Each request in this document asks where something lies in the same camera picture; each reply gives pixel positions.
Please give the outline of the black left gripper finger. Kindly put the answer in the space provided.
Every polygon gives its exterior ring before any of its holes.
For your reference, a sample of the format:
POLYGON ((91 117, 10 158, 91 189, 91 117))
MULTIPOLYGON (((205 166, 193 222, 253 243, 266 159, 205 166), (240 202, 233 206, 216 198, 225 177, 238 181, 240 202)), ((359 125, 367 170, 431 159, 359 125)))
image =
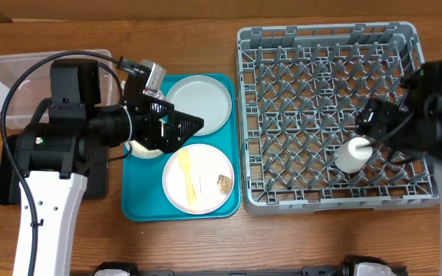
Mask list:
POLYGON ((166 122, 172 126, 186 124, 187 126, 202 127, 204 125, 204 119, 201 117, 196 117, 178 110, 168 110, 164 116, 166 117, 166 122))
POLYGON ((159 149, 163 153, 174 153, 202 128, 203 123, 199 122, 164 123, 159 149))

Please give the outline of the yellow plastic spoon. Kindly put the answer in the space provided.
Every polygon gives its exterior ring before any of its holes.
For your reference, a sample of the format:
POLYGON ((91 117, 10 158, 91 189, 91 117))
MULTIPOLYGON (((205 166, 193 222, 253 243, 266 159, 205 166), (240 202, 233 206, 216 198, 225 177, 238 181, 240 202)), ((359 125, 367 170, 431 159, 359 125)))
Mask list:
POLYGON ((188 151, 182 149, 179 153, 178 160, 179 160, 179 166, 183 170, 185 177, 188 208, 190 211, 194 212, 197 210, 197 200, 190 172, 192 161, 188 151))

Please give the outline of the grey bowl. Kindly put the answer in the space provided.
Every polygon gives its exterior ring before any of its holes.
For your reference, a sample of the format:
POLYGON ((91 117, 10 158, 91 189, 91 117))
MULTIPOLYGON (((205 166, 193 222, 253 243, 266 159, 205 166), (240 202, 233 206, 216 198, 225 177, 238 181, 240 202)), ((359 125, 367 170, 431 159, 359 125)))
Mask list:
POLYGON ((126 142, 124 145, 126 147, 127 152, 130 152, 132 156, 135 156, 140 159, 154 159, 163 155, 163 152, 161 150, 159 149, 149 150, 135 140, 126 142))

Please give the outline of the grey plate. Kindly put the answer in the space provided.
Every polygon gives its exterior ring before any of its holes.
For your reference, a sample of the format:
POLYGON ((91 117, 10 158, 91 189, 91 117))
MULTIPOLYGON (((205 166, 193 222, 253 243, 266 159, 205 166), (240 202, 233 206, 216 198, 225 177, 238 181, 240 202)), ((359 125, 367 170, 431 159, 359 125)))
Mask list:
POLYGON ((167 100, 175 110, 204 120, 195 136, 219 130, 229 119, 232 98, 228 89, 213 77, 193 75, 177 81, 168 91, 167 100))

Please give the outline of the pink plate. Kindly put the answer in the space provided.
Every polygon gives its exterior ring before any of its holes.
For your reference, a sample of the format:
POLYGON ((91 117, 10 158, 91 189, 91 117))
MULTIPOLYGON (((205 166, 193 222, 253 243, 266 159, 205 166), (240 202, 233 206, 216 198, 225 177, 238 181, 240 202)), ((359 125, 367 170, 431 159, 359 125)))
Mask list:
POLYGON ((220 149, 207 144, 192 144, 178 150, 167 160, 162 185, 165 196, 174 207, 187 214, 205 215, 227 202, 234 190, 235 172, 229 158, 220 149), (185 177, 179 166, 178 156, 181 150, 187 150, 192 161, 190 172, 197 200, 197 210, 194 212, 188 208, 185 177), (230 193, 222 194, 218 190, 219 175, 231 179, 230 193))

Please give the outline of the golden food scrap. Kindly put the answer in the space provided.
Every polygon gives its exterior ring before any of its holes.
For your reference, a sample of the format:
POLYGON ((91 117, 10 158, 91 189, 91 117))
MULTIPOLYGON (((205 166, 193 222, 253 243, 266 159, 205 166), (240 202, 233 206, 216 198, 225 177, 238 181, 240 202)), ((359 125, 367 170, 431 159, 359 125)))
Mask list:
POLYGON ((232 182, 228 176, 219 175, 217 179, 218 190, 222 194, 228 194, 232 190, 232 182))

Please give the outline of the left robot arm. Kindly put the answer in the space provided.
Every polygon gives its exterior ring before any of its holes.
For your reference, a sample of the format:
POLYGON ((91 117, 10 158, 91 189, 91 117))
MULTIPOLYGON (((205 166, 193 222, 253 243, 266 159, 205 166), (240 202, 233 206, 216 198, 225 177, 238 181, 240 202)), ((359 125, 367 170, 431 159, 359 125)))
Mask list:
POLYGON ((118 59, 127 81, 118 86, 119 101, 102 106, 99 71, 111 57, 69 51, 45 63, 51 96, 5 150, 21 188, 16 275, 69 274, 78 209, 99 149, 136 141, 172 153, 204 124, 153 97, 163 79, 156 64, 118 59))

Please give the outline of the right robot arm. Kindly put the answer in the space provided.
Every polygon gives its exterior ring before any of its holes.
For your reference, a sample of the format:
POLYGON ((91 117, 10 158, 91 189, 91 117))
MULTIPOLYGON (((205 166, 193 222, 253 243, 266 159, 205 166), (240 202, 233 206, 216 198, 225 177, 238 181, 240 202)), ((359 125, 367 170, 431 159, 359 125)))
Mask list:
POLYGON ((415 172, 415 161, 432 163, 440 193, 442 274, 442 61, 411 67, 394 82, 401 97, 390 94, 349 97, 341 103, 283 120, 259 111, 260 128, 248 130, 245 142, 257 142, 259 152, 244 152, 242 169, 247 186, 268 201, 293 193, 295 207, 310 201, 296 183, 311 174, 306 188, 323 182, 331 191, 362 183, 380 199, 391 188, 418 186, 427 179, 415 172))

